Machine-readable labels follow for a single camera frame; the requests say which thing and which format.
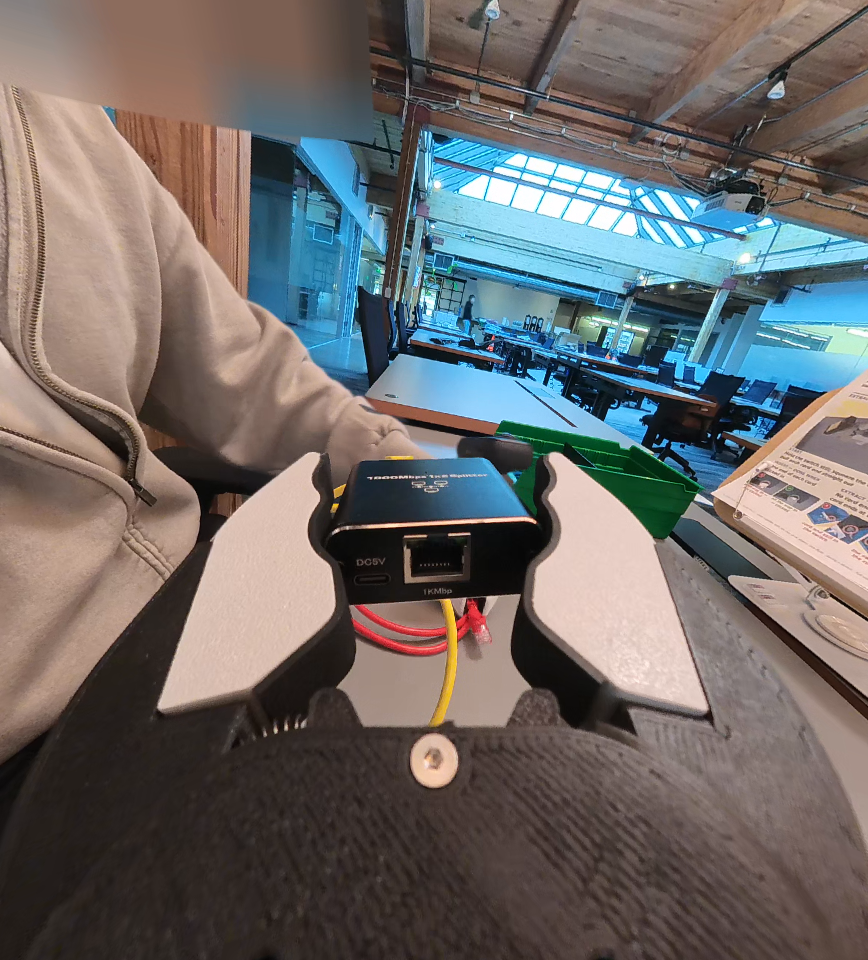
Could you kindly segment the black high-back chair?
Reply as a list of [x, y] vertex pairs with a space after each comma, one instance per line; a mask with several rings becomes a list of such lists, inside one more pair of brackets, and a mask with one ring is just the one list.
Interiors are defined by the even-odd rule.
[[372, 294], [363, 286], [358, 287], [357, 321], [364, 346], [368, 384], [372, 386], [397, 356], [396, 322], [391, 300]]

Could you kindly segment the black ethernet splitter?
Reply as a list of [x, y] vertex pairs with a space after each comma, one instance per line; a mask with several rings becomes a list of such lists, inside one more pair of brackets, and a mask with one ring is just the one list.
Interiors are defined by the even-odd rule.
[[520, 594], [541, 546], [483, 458], [360, 462], [325, 537], [352, 606]]

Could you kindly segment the black office chair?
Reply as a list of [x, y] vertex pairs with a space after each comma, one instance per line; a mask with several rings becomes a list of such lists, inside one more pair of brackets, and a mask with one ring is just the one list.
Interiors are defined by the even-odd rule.
[[802, 413], [812, 402], [825, 397], [824, 391], [808, 390], [806, 388], [791, 386], [787, 389], [780, 402], [779, 412], [773, 425], [765, 434], [765, 440], [769, 440], [787, 426], [797, 415]]
[[660, 461], [672, 459], [691, 480], [697, 480], [692, 466], [674, 447], [705, 443], [743, 380], [735, 375], [712, 373], [691, 402], [661, 399], [653, 414], [642, 420], [645, 434], [641, 445]]

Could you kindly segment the white ceiling projector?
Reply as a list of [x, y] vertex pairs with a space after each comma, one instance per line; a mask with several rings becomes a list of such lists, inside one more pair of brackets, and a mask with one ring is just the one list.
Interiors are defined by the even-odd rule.
[[768, 204], [757, 182], [736, 177], [718, 186], [719, 190], [707, 194], [694, 208], [692, 223], [705, 228], [735, 231], [764, 218]]

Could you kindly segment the grey desk with wooden edge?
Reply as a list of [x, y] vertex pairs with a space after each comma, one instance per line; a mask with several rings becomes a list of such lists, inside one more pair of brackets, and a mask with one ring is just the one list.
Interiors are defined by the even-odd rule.
[[369, 387], [379, 412], [453, 432], [493, 434], [503, 422], [565, 431], [620, 444], [632, 441], [532, 380], [400, 356]]

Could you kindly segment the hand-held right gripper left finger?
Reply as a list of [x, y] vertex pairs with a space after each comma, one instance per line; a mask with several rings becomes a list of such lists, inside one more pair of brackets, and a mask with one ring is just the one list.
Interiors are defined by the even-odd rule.
[[341, 571], [325, 551], [333, 487], [306, 453], [214, 535], [158, 701], [165, 715], [223, 705], [305, 716], [354, 664]]

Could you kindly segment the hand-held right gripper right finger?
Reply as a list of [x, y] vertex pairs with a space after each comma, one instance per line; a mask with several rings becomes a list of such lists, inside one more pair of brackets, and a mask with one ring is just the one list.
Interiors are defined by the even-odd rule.
[[572, 728], [631, 730], [632, 710], [704, 720], [710, 707], [656, 541], [562, 453], [536, 462], [544, 544], [526, 569], [512, 659]]

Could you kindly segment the green plastic bin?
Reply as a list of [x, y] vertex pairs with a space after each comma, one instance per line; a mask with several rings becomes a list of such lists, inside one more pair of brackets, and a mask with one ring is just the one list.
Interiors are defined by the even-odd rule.
[[518, 474], [513, 489], [531, 514], [536, 513], [536, 463], [542, 455], [577, 452], [577, 465], [639, 519], [656, 539], [665, 539], [702, 486], [661, 462], [638, 445], [538, 427], [515, 421], [500, 423], [496, 435], [508, 434], [532, 446], [533, 464]]

